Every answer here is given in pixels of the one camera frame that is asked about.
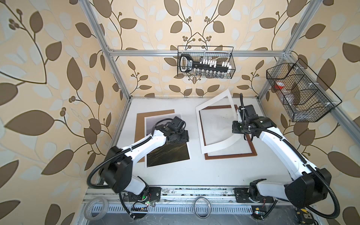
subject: beige wallpaper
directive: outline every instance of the beige wallpaper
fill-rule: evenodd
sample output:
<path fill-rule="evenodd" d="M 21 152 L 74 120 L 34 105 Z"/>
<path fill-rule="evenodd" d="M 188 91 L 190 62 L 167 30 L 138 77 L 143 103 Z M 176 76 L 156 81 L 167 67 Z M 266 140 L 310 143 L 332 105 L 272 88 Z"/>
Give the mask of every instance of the beige wallpaper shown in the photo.
<path fill-rule="evenodd" d="M 0 224 L 75 220 L 125 104 L 92 34 L 75 1 L 0 0 Z"/>
<path fill-rule="evenodd" d="M 225 89 L 239 96 L 257 96 L 266 81 L 266 69 L 274 57 L 235 57 L 232 79 L 208 79 L 177 74 L 176 59 L 167 57 L 116 57 L 132 96 L 212 97 Z"/>
<path fill-rule="evenodd" d="M 282 50 L 307 0 L 90 0 L 113 49 Z"/>
<path fill-rule="evenodd" d="M 343 100 L 339 107 L 360 125 L 360 2 L 323 1 L 293 54 L 311 66 Z M 262 105 L 285 137 L 311 162 L 332 175 L 341 214 L 329 225 L 360 224 L 360 147 L 331 114 L 316 123 L 293 123 L 271 90 Z M 333 212 L 328 195 L 319 210 Z"/>
<path fill-rule="evenodd" d="M 340 108 L 360 126 L 360 1 L 321 5 L 294 48 L 343 100 Z"/>

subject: black wire mesh basket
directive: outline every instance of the black wire mesh basket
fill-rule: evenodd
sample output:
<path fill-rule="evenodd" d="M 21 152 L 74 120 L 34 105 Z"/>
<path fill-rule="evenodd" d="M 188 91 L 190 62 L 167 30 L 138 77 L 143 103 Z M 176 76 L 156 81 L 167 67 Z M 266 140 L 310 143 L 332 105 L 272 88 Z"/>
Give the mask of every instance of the black wire mesh basket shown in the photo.
<path fill-rule="evenodd" d="M 231 79 L 235 73 L 234 47 L 177 47 L 177 73 L 192 77 Z"/>
<path fill-rule="evenodd" d="M 314 74 L 314 79 L 305 73 L 306 69 Z M 342 102 L 326 82 L 301 59 L 296 63 L 282 63 L 267 69 L 266 79 L 292 122 L 319 121 Z"/>

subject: aluminum frame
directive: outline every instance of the aluminum frame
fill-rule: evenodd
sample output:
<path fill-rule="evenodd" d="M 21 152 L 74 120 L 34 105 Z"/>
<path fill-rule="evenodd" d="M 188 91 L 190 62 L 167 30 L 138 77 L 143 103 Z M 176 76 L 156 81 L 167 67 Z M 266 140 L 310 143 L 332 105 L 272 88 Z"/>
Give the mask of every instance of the aluminum frame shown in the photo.
<path fill-rule="evenodd" d="M 204 52 L 201 50 L 192 50 L 192 52 Z M 216 51 L 219 53 L 228 53 L 229 51 Z M 110 56 L 157 56 L 173 57 L 177 56 L 177 51 L 173 50 L 109 50 Z M 234 50 L 233 57 L 282 57 L 284 51 L 251 51 L 251 50 Z"/>
<path fill-rule="evenodd" d="M 121 77 L 119 69 L 116 66 L 115 60 L 109 54 L 109 48 L 106 44 L 104 35 L 103 35 L 101 28 L 95 18 L 95 15 L 91 9 L 89 1 L 88 0 L 80 0 L 79 2 L 80 2 L 82 10 L 84 11 L 84 14 L 86 15 L 86 17 L 90 23 L 91 28 L 94 31 L 96 39 L 98 40 L 99 45 L 104 53 L 104 56 L 107 59 L 107 61 L 109 62 L 110 68 L 114 73 L 115 80 L 117 81 L 117 83 L 119 84 L 119 86 L 122 90 L 123 96 L 125 97 L 125 99 L 127 101 L 129 101 L 130 100 L 129 91 L 126 87 L 126 84 L 125 84 L 123 78 Z"/>

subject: metal bar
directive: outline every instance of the metal bar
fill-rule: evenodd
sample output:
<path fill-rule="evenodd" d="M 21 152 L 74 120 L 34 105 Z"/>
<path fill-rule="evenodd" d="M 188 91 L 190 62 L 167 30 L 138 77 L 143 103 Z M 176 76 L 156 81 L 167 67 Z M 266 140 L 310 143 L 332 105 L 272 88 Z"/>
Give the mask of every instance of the metal bar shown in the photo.
<path fill-rule="evenodd" d="M 276 62 L 275 66 L 280 65 L 284 62 L 284 57 L 281 57 L 280 59 L 278 59 L 278 61 Z M 262 87 L 261 91 L 259 92 L 257 99 L 260 105 L 261 100 L 263 99 L 263 97 L 266 95 L 266 92 L 269 90 L 270 88 L 270 84 L 269 82 L 266 80 L 266 82 L 264 83 L 264 86 Z"/>
<path fill-rule="evenodd" d="M 322 2 L 323 0 L 310 1 L 304 15 L 302 16 L 301 20 L 299 21 L 298 25 L 296 26 L 294 32 L 291 35 L 290 40 L 284 48 L 284 51 L 286 53 L 289 53 L 294 49 L 297 41 L 299 40 L 300 36 L 302 35 L 303 31 L 305 30 L 311 19 L 314 17 L 316 11 L 319 9 Z"/>
<path fill-rule="evenodd" d="M 115 60 L 109 54 L 108 46 L 106 44 L 105 38 L 104 38 L 101 28 L 95 18 L 95 15 L 91 9 L 89 1 L 88 0 L 80 0 L 80 5 L 81 5 L 81 8 L 84 11 L 87 19 L 89 20 L 89 23 L 94 31 L 94 34 L 99 42 L 99 45 L 104 53 L 105 58 L 109 62 L 110 67 L 111 67 L 112 71 L 114 72 L 114 77 L 123 92 L 123 96 L 125 97 L 126 100 L 130 100 L 130 94 L 126 88 L 126 84 L 121 77 L 121 74 L 116 66 Z"/>
<path fill-rule="evenodd" d="M 201 50 L 191 50 L 191 52 L 204 52 Z M 229 51 L 216 51 L 219 53 L 228 53 Z M 113 57 L 117 56 L 158 56 L 173 57 L 177 56 L 177 51 L 171 50 L 109 50 Z M 248 51 L 234 50 L 233 57 L 282 57 L 284 51 Z"/>
<path fill-rule="evenodd" d="M 297 61 L 291 53 L 286 54 L 286 59 L 291 63 L 296 63 Z M 307 70 L 304 70 L 304 72 L 312 82 L 316 83 L 316 81 L 313 80 L 312 76 L 308 73 Z M 317 85 L 317 87 L 322 93 L 326 95 L 328 99 L 332 99 L 328 96 L 326 91 L 320 85 Z M 355 143 L 360 146 L 360 128 L 358 127 L 358 125 L 352 119 L 350 119 L 346 115 L 346 113 L 342 109 L 340 109 L 340 107 L 334 108 L 333 110 L 331 110 L 330 113 L 341 125 L 341 127 L 349 134 L 349 136 L 352 137 Z"/>

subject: black cable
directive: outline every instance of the black cable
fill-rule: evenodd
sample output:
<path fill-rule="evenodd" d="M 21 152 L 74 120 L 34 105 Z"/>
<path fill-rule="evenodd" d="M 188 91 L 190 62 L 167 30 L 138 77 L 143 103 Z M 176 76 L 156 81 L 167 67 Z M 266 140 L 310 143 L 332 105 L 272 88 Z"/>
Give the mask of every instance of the black cable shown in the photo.
<path fill-rule="evenodd" d="M 242 107 L 242 110 L 243 110 L 243 102 L 242 102 L 242 94 L 240 94 L 240 102 L 241 102 L 241 107 Z M 335 193 L 333 192 L 333 190 L 331 189 L 331 187 L 329 186 L 329 184 L 325 181 L 325 179 L 320 175 L 320 173 L 315 170 L 311 165 L 309 165 L 307 163 L 307 161 L 305 160 L 305 158 L 302 156 L 302 154 L 286 139 L 284 138 L 283 136 L 277 134 L 276 132 L 273 132 L 271 130 L 267 130 L 267 129 L 262 129 L 262 128 L 249 128 L 249 132 L 251 131 L 264 131 L 264 132 L 268 132 L 270 134 L 273 134 L 274 136 L 278 137 L 280 140 L 282 140 L 283 142 L 285 142 L 290 148 L 291 150 L 298 156 L 298 158 L 301 160 L 301 162 L 304 163 L 304 165 L 306 165 L 306 167 L 323 183 L 323 185 L 326 187 L 326 189 L 328 190 L 333 202 L 334 202 L 334 211 L 332 214 L 324 214 L 324 213 L 321 213 L 319 211 L 317 211 L 316 209 L 310 207 L 310 206 L 307 206 L 307 208 L 312 211 L 313 213 L 323 217 L 323 218 L 326 218 L 326 219 L 335 219 L 337 218 L 339 215 L 340 215 L 340 204 L 339 204 L 339 201 L 335 195 Z"/>

